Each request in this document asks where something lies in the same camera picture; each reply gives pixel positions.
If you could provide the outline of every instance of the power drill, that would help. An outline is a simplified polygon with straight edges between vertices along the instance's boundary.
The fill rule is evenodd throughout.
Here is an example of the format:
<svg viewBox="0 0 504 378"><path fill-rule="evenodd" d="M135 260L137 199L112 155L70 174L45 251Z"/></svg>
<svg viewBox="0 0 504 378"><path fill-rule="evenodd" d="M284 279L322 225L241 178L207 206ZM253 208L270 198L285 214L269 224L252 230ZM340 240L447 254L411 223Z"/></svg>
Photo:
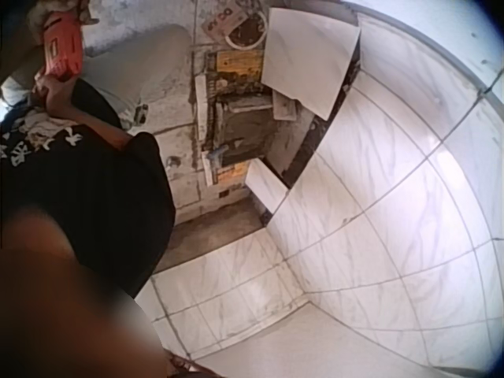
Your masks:
<svg viewBox="0 0 504 378"><path fill-rule="evenodd" d="M67 81L82 71L83 44L80 7L68 12L53 12L43 29L45 74Z"/></svg>

